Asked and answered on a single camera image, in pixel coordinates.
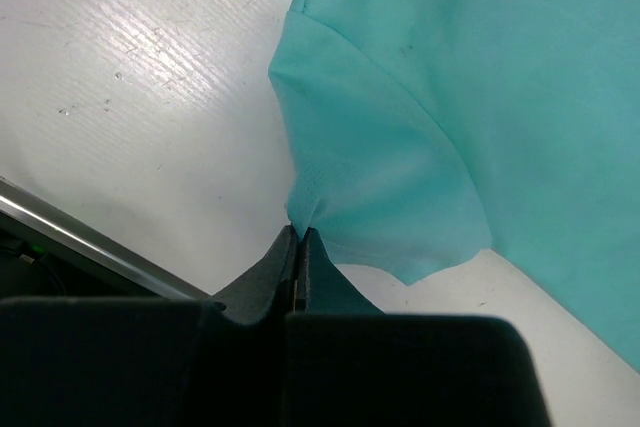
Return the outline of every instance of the garment seam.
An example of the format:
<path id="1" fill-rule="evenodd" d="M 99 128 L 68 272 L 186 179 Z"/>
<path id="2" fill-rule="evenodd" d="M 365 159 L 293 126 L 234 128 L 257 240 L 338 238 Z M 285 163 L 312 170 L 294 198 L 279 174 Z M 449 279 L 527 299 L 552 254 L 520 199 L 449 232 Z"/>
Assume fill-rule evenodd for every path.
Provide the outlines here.
<path id="1" fill-rule="evenodd" d="M 304 3 L 303 3 L 303 6 L 304 6 L 303 9 L 304 10 L 306 10 L 306 7 L 307 7 L 307 2 L 306 1 L 307 0 L 304 0 Z M 342 35 L 336 29 L 334 29 L 333 27 L 325 24 L 324 22 L 322 22 L 322 21 L 320 21 L 318 19 L 315 19 L 315 18 L 311 17 L 309 14 L 305 13 L 304 10 L 301 11 L 301 12 L 297 12 L 297 13 L 299 15 L 303 15 L 304 17 L 309 19 L 311 22 L 314 22 L 314 23 L 316 23 L 318 25 L 321 25 L 322 27 L 328 29 L 329 31 L 331 31 L 332 33 L 334 33 L 335 35 L 337 35 L 341 39 L 343 39 L 345 42 L 347 42 L 349 45 L 351 45 L 355 50 L 358 51 L 358 53 L 360 55 L 362 55 L 365 59 L 367 59 L 372 65 L 374 65 L 376 68 L 378 68 L 381 72 L 383 72 L 384 75 L 386 75 L 389 79 L 391 79 L 394 84 L 396 84 L 398 87 L 400 87 L 400 89 L 402 89 L 420 107 L 422 112 L 424 112 L 425 115 L 429 119 L 431 119 L 431 121 L 438 127 L 440 132 L 442 132 L 442 134 L 446 137 L 446 139 L 453 146 L 453 149 L 455 150 L 456 154 L 460 158 L 460 161 L 462 162 L 462 165 L 464 166 L 464 169 L 467 171 L 467 175 L 469 176 L 469 179 L 471 180 L 471 184 L 473 185 L 473 188 L 475 189 L 476 194 L 478 195 L 478 200 L 480 201 L 480 205 L 482 207 L 482 213 L 484 214 L 484 220 L 485 220 L 485 223 L 486 223 L 487 228 L 489 230 L 489 234 L 491 236 L 491 247 L 493 247 L 493 240 L 494 240 L 493 239 L 493 232 L 492 232 L 492 229 L 491 229 L 491 224 L 489 223 L 489 217 L 487 216 L 487 210 L 486 210 L 485 205 L 484 205 L 484 200 L 482 199 L 482 196 L 480 194 L 480 190 L 478 189 L 478 186 L 476 184 L 476 180 L 474 179 L 473 175 L 471 175 L 471 171 L 469 170 L 469 167 L 467 166 L 467 162 L 465 161 L 464 157 L 460 154 L 460 151 L 458 150 L 458 147 L 453 142 L 453 140 L 451 139 L 449 134 L 442 128 L 440 123 L 438 121 L 436 121 L 436 119 L 433 118 L 433 116 L 429 113 L 429 111 L 427 111 L 427 109 L 424 108 L 424 106 L 418 100 L 418 98 L 409 89 L 407 89 L 404 85 L 402 85 L 402 83 L 400 81 L 398 81 L 393 75 L 391 75 L 384 67 L 382 67 L 378 62 L 374 61 L 371 57 L 369 57 L 367 54 L 365 54 L 351 40 L 349 40 L 347 37 Z"/>

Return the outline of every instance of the scratch on surface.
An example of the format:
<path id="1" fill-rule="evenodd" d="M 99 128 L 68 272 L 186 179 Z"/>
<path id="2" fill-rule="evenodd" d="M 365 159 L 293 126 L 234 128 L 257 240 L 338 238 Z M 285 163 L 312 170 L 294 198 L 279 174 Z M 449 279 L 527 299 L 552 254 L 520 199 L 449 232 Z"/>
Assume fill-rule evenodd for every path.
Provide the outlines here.
<path id="1" fill-rule="evenodd" d="M 55 28 L 57 28 L 55 25 L 41 24 L 39 22 L 29 22 L 28 20 L 18 20 L 17 22 L 19 24 L 30 25 L 32 27 L 43 27 L 45 29 L 55 29 Z"/>
<path id="2" fill-rule="evenodd" d="M 32 27 L 42 27 L 45 29 L 58 29 L 58 30 L 68 29 L 69 27 L 73 27 L 78 23 L 78 22 L 72 22 L 67 25 L 51 25 L 51 24 L 42 24 L 40 22 L 31 22 L 30 20 L 16 20 L 16 22 L 23 25 L 30 25 Z"/>
<path id="3" fill-rule="evenodd" d="M 243 8 L 243 9 L 246 9 L 247 7 L 249 7 L 249 6 L 253 3 L 253 1 L 254 1 L 254 0 L 247 0 L 247 1 L 244 3 L 244 5 L 242 6 L 242 8 Z"/>
<path id="4" fill-rule="evenodd" d="M 105 112 L 111 112 L 109 106 L 111 105 L 111 99 L 104 99 L 103 101 L 96 101 L 91 104 L 71 104 L 69 107 L 63 107 L 57 109 L 60 115 L 69 117 L 70 115 L 80 114 L 85 111 L 93 110 L 94 108 L 102 107 Z"/>

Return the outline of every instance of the cloth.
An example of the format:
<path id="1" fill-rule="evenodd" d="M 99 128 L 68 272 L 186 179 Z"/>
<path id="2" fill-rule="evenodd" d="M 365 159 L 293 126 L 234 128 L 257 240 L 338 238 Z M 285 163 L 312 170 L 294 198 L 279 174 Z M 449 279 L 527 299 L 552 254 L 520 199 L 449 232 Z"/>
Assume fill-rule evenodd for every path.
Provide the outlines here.
<path id="1" fill-rule="evenodd" d="M 294 0 L 288 209 L 405 283 L 492 247 L 640 369 L 640 0 Z"/>

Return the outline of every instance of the white table surface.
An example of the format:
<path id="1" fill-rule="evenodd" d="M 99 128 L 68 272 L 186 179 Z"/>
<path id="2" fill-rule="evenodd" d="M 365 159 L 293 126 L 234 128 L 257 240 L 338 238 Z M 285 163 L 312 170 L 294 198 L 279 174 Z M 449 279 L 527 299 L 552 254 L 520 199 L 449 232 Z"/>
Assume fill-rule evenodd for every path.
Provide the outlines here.
<path id="1" fill-rule="evenodd" d="M 267 66 L 289 3 L 0 0 L 0 176 L 217 291 L 287 223 Z M 343 270 L 388 311 L 512 321 L 557 425 L 640 425 L 640 375 L 496 254 L 411 287 Z"/>

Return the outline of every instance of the metal edge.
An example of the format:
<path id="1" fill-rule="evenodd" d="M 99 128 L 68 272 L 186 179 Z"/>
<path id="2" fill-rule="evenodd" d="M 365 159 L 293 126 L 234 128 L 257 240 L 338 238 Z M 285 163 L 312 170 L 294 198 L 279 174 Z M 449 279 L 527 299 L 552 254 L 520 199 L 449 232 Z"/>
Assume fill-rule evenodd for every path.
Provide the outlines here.
<path id="1" fill-rule="evenodd" d="M 0 212 L 168 299 L 209 294 L 0 177 Z"/>

